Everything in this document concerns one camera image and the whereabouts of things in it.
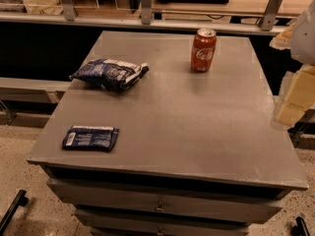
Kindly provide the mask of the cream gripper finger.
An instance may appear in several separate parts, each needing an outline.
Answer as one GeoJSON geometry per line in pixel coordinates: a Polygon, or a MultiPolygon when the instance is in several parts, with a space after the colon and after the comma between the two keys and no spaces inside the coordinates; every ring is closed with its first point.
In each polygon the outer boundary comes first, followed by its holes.
{"type": "Polygon", "coordinates": [[[270,46],[290,50],[291,58],[302,64],[295,72],[287,72],[281,84],[274,121],[293,127],[315,103],[315,27],[294,23],[274,37],[270,46]]]}

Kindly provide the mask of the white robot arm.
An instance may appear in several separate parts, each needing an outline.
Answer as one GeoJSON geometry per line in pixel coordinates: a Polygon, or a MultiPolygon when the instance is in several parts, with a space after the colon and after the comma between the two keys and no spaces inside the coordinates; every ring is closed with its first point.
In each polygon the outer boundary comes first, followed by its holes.
{"type": "Polygon", "coordinates": [[[293,60],[302,64],[282,80],[273,121],[285,129],[293,127],[315,103],[315,0],[297,21],[274,37],[270,46],[290,51],[293,60]]]}

